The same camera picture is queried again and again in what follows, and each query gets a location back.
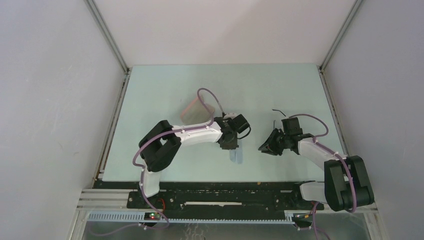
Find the light blue cleaning cloth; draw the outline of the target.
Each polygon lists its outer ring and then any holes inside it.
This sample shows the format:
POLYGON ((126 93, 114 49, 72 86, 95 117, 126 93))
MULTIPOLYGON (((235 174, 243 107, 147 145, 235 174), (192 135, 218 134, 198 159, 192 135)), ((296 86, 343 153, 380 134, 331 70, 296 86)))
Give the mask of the light blue cleaning cloth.
POLYGON ((243 163, 243 145, 242 141, 238 140, 238 147, 229 151, 229 159, 232 163, 241 165, 243 163))

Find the pink glasses case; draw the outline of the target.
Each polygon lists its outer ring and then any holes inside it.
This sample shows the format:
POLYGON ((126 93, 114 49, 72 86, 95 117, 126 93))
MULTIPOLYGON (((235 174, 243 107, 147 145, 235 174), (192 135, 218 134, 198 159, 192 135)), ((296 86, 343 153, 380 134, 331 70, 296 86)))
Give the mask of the pink glasses case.
POLYGON ((206 103, 204 97, 196 97, 181 113, 180 120, 184 125, 203 124, 211 120, 215 108, 206 103))

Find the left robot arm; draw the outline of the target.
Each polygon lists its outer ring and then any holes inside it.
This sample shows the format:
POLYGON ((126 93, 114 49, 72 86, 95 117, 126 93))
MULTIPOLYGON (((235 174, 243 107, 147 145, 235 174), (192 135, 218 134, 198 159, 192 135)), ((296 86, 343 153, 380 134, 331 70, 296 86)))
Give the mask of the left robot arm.
POLYGON ((167 120, 157 123, 139 142, 132 164, 141 167, 138 201, 145 208, 158 202, 160 178, 181 147, 202 143, 217 143, 222 150, 236 150, 238 141, 247 137, 252 128, 242 114, 212 117, 204 123, 178 126, 167 120))

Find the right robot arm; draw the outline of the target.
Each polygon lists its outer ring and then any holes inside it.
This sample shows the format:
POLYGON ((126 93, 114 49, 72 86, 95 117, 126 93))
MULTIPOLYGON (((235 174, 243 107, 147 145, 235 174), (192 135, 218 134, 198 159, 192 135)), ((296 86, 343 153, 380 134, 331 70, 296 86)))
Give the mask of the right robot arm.
POLYGON ((348 156, 325 146, 320 135, 305 133, 299 115, 282 119, 282 127, 274 128, 258 148, 261 153, 281 156, 289 150, 307 158, 324 172, 323 181, 304 181, 295 184, 291 204, 304 209, 310 202, 327 204, 335 212, 353 213, 358 207, 372 205, 375 195, 364 160, 348 156))

